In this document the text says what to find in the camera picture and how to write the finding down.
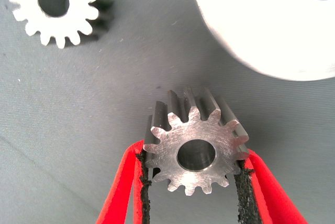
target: red tweezers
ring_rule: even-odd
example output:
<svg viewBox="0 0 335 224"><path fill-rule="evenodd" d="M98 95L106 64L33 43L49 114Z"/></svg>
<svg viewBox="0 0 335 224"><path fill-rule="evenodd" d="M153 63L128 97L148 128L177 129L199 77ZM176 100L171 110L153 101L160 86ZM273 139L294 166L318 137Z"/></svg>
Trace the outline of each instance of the red tweezers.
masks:
<svg viewBox="0 0 335 224"><path fill-rule="evenodd" d="M143 140L134 143L122 157L114 182L96 222L97 224L125 223L132 185L134 193L133 222L134 224L149 224L149 218L145 218L145 214L148 214L149 210L145 211L145 204L141 198L141 192L145 187L143 184L143 164L138 158L138 155L143 151L143 143ZM259 223L307 223L264 161L254 151L249 150L249 152L250 156L243 163L242 171L249 172L248 179L251 180L252 197L256 202L257 215L260 217Z"/></svg>

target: gray background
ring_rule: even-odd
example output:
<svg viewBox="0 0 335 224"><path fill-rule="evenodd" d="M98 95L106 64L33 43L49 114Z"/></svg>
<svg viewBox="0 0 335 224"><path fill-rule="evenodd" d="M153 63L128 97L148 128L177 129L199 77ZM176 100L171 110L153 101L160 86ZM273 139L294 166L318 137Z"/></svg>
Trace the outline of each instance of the gray background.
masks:
<svg viewBox="0 0 335 224"><path fill-rule="evenodd" d="M310 223L333 223L335 79L276 80L234 60L195 0L114 0L109 31L59 50L0 0L0 223L94 223L125 149L166 91L224 95ZM237 223L235 183L150 188L152 223ZM130 204L127 223L132 223Z"/></svg>

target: white disc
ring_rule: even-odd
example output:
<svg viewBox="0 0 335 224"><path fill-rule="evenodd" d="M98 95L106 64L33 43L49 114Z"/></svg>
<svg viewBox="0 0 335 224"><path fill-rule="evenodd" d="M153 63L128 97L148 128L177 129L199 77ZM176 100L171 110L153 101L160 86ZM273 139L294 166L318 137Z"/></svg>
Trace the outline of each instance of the white disc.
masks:
<svg viewBox="0 0 335 224"><path fill-rule="evenodd" d="M233 56L286 80L335 76L335 0L197 0Z"/></svg>

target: machined metal surface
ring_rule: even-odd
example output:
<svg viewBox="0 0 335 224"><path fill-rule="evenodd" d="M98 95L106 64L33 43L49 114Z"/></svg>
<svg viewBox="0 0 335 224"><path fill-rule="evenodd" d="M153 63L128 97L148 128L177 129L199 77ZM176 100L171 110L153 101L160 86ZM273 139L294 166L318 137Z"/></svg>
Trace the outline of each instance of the machined metal surface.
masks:
<svg viewBox="0 0 335 224"><path fill-rule="evenodd" d="M160 169L153 181L170 180L171 192L183 185L186 195L197 186L210 194L214 182L228 186L226 174L239 174L236 160L249 155L246 131L224 99L214 99L206 88L197 97L190 87L184 98L173 91L168 96L167 104L157 102L149 117L143 147L146 166Z"/></svg>
<svg viewBox="0 0 335 224"><path fill-rule="evenodd" d="M93 32L88 20L95 20L99 11L89 5L96 0L69 0L66 13L60 17L52 17L43 11L38 0L10 0L20 7L13 11L17 21L28 20L26 33L29 36L37 31L41 33L41 43L47 45L51 37L55 37L57 46L64 48L68 37L74 45L81 41L78 31L85 35Z"/></svg>

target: spur gear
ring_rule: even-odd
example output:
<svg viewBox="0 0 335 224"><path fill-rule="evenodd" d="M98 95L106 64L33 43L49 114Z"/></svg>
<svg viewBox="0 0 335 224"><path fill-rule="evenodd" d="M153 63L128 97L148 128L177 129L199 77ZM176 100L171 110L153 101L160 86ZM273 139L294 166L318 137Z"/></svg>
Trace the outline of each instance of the spur gear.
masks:
<svg viewBox="0 0 335 224"><path fill-rule="evenodd" d="M167 104L156 103L143 146L146 166L160 169L153 181L170 180L171 192L183 185L186 195L197 186L210 194L214 182L228 186L226 174L239 174L236 161L249 155L246 131L223 98L215 100L206 88L198 97L190 87L184 98L173 91L168 96Z"/></svg>
<svg viewBox="0 0 335 224"><path fill-rule="evenodd" d="M65 38L68 37L74 45L80 43L78 31L85 35L93 32L88 20L95 20L99 11L89 5L96 0L69 0L69 7L63 16L52 17L40 7L38 0L9 0L19 4L20 7L13 11L17 21L28 20L26 33L29 36L37 31L41 33L41 43L47 45L51 37L55 37L58 48L63 49Z"/></svg>

